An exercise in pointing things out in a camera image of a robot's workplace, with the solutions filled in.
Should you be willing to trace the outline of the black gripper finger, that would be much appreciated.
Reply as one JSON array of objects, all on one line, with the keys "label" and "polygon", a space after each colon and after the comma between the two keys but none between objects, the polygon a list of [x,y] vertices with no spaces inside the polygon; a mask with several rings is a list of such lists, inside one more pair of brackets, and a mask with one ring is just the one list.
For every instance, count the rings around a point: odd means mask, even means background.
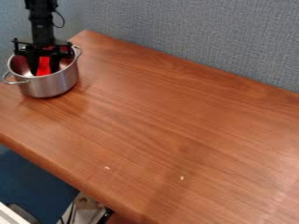
[{"label": "black gripper finger", "polygon": [[57,73],[61,69],[61,60],[62,60],[61,55],[53,55],[51,56],[50,66],[51,66],[51,72],[53,73]]},{"label": "black gripper finger", "polygon": [[27,62],[33,75],[37,75],[39,69],[39,57],[37,55],[29,55]]}]

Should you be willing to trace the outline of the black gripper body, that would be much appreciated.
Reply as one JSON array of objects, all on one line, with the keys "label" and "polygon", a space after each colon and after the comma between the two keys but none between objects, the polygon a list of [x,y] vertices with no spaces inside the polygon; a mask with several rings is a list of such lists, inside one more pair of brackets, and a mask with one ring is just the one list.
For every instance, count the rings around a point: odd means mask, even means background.
[{"label": "black gripper body", "polygon": [[54,23],[45,21],[33,21],[33,41],[21,41],[18,38],[14,42],[14,54],[34,57],[51,57],[59,55],[63,58],[73,56],[73,43],[59,40],[54,36]]}]

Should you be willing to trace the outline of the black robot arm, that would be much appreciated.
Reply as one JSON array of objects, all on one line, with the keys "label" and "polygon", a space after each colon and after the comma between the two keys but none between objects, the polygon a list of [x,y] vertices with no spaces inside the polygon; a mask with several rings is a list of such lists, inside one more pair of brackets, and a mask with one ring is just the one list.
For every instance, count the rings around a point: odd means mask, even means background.
[{"label": "black robot arm", "polygon": [[58,12],[58,0],[25,0],[26,9],[30,11],[29,20],[33,26],[33,41],[21,41],[14,38],[14,54],[25,56],[34,76],[39,74],[39,69],[53,74],[61,69],[62,59],[73,56],[73,43],[55,38],[53,14]]}]

